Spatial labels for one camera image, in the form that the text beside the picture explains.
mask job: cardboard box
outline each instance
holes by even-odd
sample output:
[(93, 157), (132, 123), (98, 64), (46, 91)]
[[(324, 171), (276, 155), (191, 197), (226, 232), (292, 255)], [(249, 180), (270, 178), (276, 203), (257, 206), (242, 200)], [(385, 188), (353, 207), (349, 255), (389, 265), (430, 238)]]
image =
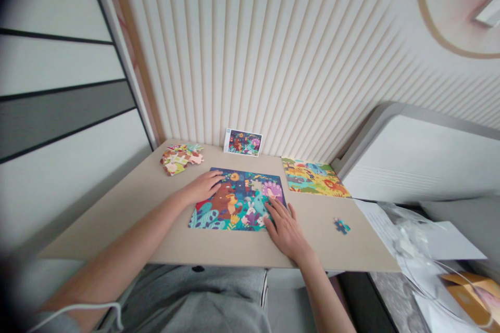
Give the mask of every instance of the cardboard box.
[(490, 315), (481, 299), (476, 294), (481, 294), (481, 298), (487, 301), (491, 309), (494, 322), (489, 328), (483, 330), (491, 333), (500, 333), (500, 286), (490, 278), (478, 276), (473, 273), (461, 272), (472, 284), (472, 286), (457, 274), (441, 275), (445, 280), (446, 288), (456, 299), (458, 304), (467, 312), (471, 319), (479, 325), (487, 324)]

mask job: floor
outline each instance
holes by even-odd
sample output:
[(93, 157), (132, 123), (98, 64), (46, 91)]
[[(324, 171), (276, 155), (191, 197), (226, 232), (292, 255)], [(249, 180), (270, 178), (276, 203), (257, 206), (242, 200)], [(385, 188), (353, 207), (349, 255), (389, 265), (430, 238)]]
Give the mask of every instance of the floor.
[(316, 332), (306, 288), (267, 291), (267, 314), (273, 333)]

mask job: cushion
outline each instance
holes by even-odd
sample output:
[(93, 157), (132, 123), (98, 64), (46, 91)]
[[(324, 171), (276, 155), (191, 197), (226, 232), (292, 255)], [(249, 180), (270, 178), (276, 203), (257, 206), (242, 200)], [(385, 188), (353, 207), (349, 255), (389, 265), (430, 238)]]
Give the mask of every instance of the cushion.
[(451, 221), (488, 260), (471, 261), (474, 270), (500, 283), (500, 196), (446, 202), (420, 202), (434, 221)]

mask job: paper sheet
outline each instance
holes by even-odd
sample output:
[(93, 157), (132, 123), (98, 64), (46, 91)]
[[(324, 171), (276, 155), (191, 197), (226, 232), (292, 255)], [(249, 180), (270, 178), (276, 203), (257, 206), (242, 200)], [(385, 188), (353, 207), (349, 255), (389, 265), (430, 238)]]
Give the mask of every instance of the paper sheet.
[(458, 229), (450, 222), (437, 225), (420, 226), (428, 241), (429, 252), (435, 260), (487, 259)]
[(354, 199), (354, 201), (356, 202), (356, 205), (359, 207), (361, 212), (368, 219), (368, 222), (373, 227), (373, 230), (375, 230), (375, 232), (378, 234), (391, 255), (396, 258), (394, 241), (398, 239), (398, 235), (391, 219), (376, 203), (369, 203), (358, 199)]
[[(454, 316), (446, 315), (446, 313), (439, 309), (439, 306), (436, 306), (433, 302), (428, 301), (427, 299), (413, 294), (415, 297), (415, 301), (418, 304), (418, 308), (420, 308), (420, 312), (423, 315), (423, 318), (426, 320), (427, 326), (431, 330), (432, 333), (445, 333), (445, 332), (453, 332), (453, 333), (481, 333), (483, 332), (480, 328), (472, 327), (464, 322), (461, 322), (458, 318)], [(469, 323), (472, 323), (470, 317), (465, 314), (462, 315), (464, 319), (466, 319)]]
[[(435, 264), (424, 263), (415, 259), (407, 259), (398, 254), (394, 249), (394, 241), (398, 239), (397, 229), (392, 221), (389, 219), (385, 211), (376, 203), (364, 202), (362, 200), (354, 200), (365, 215), (367, 220), (375, 232), (379, 235), (382, 242), (387, 247), (388, 251), (397, 260), (401, 267), (402, 273), (415, 285), (418, 285), (425, 294), (431, 299), (437, 300), (442, 305), (446, 306), (449, 310), (472, 322), (469, 315), (460, 307), (455, 298), (448, 292), (441, 279), (438, 277), (440, 274), (446, 273)], [(424, 315), (429, 328), (433, 332), (476, 332), (474, 328), (470, 328), (461, 322), (452, 320), (451, 317), (445, 315), (443, 312), (437, 310), (432, 302), (427, 301), (425, 298), (418, 295), (415, 296), (419, 304), (422, 314)], [(455, 329), (455, 324), (458, 324), (459, 329)]]

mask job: beige tabletop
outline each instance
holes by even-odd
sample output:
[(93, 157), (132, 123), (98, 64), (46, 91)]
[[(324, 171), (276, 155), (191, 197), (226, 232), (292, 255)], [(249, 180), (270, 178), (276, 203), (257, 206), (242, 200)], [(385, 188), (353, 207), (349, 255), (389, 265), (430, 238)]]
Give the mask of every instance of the beige tabletop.
[[(40, 254), (43, 258), (89, 259), (159, 204), (171, 192), (183, 187), (212, 167), (277, 175), (284, 196), (297, 212), (307, 240), (327, 270), (400, 272), (394, 258), (352, 199), (296, 193), (288, 190), (281, 158), (258, 158), (222, 152), (203, 145), (205, 161), (168, 176), (160, 165), (170, 144), (163, 143), (94, 206), (76, 220)], [(185, 209), (151, 262), (227, 266), (294, 267), (272, 243), (265, 230), (193, 229), (188, 223), (194, 206)], [(347, 235), (336, 230), (334, 218), (351, 227)]]

